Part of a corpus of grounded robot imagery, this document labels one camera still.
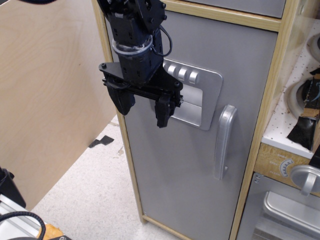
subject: wire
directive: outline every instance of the wire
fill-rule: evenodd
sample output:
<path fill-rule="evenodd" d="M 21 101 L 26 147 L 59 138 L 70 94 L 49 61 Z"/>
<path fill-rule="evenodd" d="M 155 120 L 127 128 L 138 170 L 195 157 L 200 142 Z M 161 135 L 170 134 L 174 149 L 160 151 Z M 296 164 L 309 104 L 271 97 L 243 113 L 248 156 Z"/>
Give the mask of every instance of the wire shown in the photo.
<path fill-rule="evenodd" d="M 171 51 L 172 51 L 172 39 L 171 39 L 169 33 L 164 29 L 163 26 L 160 25 L 160 26 L 159 26 L 159 29 L 160 29 L 162 32 L 164 32 L 165 35 L 168 37 L 168 39 L 169 39 L 169 44 L 170 44 L 170 49 L 169 49 L 169 51 L 168 51 L 166 54 L 162 54 L 162 53 L 157 52 L 157 50 L 155 49 L 155 46 L 152 46 L 151 48 L 152 48 L 152 51 L 154 52 L 155 55 L 158 55 L 158 56 L 161 56 L 161 57 L 166 57 L 166 56 L 168 56 L 168 55 L 171 53 Z"/>
<path fill-rule="evenodd" d="M 41 233 L 39 235 L 38 240 L 43 240 L 45 233 L 46 233 L 46 225 L 44 223 L 44 221 L 35 213 L 33 212 L 29 212 L 29 211 L 13 211 L 13 212 L 9 212 L 3 215 L 0 215 L 0 222 L 13 218 L 13 217 L 19 217 L 19 216 L 27 216 L 27 217 L 32 217 L 35 218 L 41 226 Z"/>

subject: cable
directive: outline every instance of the cable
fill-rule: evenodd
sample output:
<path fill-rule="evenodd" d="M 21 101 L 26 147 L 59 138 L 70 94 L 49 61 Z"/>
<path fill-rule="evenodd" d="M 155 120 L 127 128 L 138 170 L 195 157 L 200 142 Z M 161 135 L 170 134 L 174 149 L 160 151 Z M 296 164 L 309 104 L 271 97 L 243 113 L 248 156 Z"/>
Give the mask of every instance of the cable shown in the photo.
<path fill-rule="evenodd" d="M 26 2 L 29 4 L 49 4 L 49 3 L 52 3 L 56 0 L 20 0 L 20 1 Z"/>
<path fill-rule="evenodd" d="M 171 51 L 172 51 L 172 39 L 171 39 L 169 33 L 164 29 L 163 26 L 160 25 L 160 26 L 159 26 L 159 29 L 160 29 L 162 32 L 164 32 L 165 35 L 168 37 L 168 39 L 169 39 L 169 44 L 170 44 L 170 49 L 169 49 L 169 51 L 168 51 L 166 54 L 162 54 L 162 53 L 157 52 L 157 50 L 155 49 L 155 46 L 152 46 L 151 48 L 152 48 L 152 51 L 154 52 L 155 55 L 158 55 L 158 56 L 161 56 L 161 57 L 166 57 L 166 56 L 168 56 L 168 55 L 171 53 Z"/>
<path fill-rule="evenodd" d="M 3 215 L 0 215 L 0 222 L 13 218 L 13 217 L 19 217 L 19 216 L 27 216 L 27 217 L 32 217 L 35 218 L 41 226 L 41 233 L 39 235 L 38 240 L 43 240 L 45 233 L 46 233 L 46 225 L 44 223 L 44 221 L 35 213 L 33 212 L 29 212 L 29 211 L 13 211 L 13 212 L 9 212 Z"/>

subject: oven handle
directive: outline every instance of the oven handle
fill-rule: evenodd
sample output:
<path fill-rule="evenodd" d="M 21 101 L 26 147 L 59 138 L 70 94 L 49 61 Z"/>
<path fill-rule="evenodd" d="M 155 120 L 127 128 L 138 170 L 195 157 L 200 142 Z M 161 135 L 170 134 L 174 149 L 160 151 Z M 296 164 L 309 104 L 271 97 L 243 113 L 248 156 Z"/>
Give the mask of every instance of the oven handle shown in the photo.
<path fill-rule="evenodd" d="M 267 191 L 263 201 L 263 210 L 278 220 L 320 237 L 320 210 L 318 209 Z"/>
<path fill-rule="evenodd" d="M 219 118 L 213 164 L 213 177 L 217 180 L 223 178 L 226 170 L 225 157 L 236 112 L 237 109 L 234 106 L 226 105 Z"/>

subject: white floor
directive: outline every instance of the white floor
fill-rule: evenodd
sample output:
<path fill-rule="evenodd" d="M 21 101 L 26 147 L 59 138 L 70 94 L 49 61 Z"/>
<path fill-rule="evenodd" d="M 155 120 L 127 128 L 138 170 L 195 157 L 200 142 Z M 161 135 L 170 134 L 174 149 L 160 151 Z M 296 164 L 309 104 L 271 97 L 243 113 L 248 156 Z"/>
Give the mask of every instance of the white floor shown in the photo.
<path fill-rule="evenodd" d="M 32 212 L 72 240 L 178 240 L 138 217 L 126 154 L 115 117 Z"/>

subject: oven door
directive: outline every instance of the oven door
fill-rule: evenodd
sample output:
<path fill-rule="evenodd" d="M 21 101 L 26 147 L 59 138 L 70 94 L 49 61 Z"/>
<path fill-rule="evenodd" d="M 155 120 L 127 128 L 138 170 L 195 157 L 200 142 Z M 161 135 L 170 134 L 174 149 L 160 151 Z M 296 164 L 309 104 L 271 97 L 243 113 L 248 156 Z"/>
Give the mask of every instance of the oven door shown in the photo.
<path fill-rule="evenodd" d="M 320 198 L 254 174 L 237 240 L 320 240 Z"/>

